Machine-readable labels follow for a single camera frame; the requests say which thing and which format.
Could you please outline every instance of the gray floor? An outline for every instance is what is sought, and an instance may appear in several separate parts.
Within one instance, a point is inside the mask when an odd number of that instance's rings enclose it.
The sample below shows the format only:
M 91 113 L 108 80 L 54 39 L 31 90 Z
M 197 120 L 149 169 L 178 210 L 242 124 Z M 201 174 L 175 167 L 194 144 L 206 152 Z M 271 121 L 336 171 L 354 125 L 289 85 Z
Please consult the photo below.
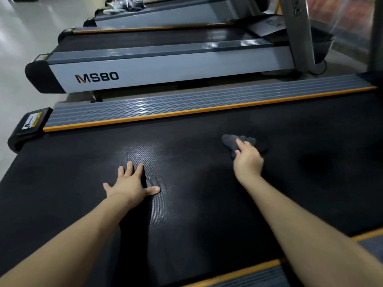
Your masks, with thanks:
M 79 27 L 104 0 L 41 0 L 35 3 L 10 3 L 0 0 L 0 178 L 15 158 L 8 149 L 7 139 L 20 118 L 31 110 L 59 106 L 63 102 L 88 102 L 89 93 L 41 94 L 26 79 L 24 67 L 37 55 L 50 52 L 65 28 Z M 331 51 L 328 70 L 322 76 L 363 72 L 366 66 L 346 55 Z M 305 75 L 302 78 L 318 78 Z M 201 81 L 200 89 L 252 85 L 285 81 L 285 78 L 260 74 L 226 77 Z M 104 91 L 103 98 L 158 95 L 193 91 L 195 83 L 135 87 Z

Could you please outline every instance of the finger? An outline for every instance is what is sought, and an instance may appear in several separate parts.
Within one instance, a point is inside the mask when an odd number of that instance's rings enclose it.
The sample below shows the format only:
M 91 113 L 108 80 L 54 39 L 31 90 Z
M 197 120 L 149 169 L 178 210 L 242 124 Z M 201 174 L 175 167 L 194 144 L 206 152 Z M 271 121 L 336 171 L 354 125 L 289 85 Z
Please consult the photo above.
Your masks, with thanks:
M 241 151 L 245 150 L 245 144 L 240 139 L 236 139 L 236 143 Z
M 133 175 L 138 176 L 138 178 L 141 178 L 143 171 L 144 171 L 144 165 L 140 163 L 138 164 L 136 172 Z
M 106 192 L 108 192 L 108 190 L 112 188 L 112 187 L 111 187 L 108 183 L 106 183 L 106 182 L 103 183 L 102 186 L 104 187 L 104 189 L 105 189 Z
M 148 188 L 145 188 L 146 195 L 154 195 L 160 192 L 160 187 L 159 186 L 151 186 Z
M 123 177 L 123 176 L 124 176 L 124 173 L 125 173 L 125 171 L 124 171 L 124 166 L 120 166 L 120 167 L 118 168 L 118 178 Z
M 124 177 L 132 176 L 132 174 L 133 174 L 133 162 L 128 161 L 128 163 L 126 165 L 126 171 L 125 171 Z

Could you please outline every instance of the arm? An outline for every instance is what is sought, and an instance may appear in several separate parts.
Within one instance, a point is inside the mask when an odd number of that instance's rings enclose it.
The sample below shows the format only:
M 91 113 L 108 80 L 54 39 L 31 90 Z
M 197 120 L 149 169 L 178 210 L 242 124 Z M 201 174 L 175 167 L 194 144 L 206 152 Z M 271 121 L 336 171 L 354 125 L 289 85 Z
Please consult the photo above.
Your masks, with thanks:
M 261 177 L 263 159 L 237 140 L 234 172 L 306 287 L 382 286 L 383 264 L 349 237 L 304 210 Z
M 133 174 L 120 166 L 116 184 L 104 183 L 107 198 L 86 216 L 55 236 L 0 278 L 0 287 L 81 286 L 85 283 L 103 245 L 120 220 L 142 200 L 160 191 L 142 188 L 143 165 Z

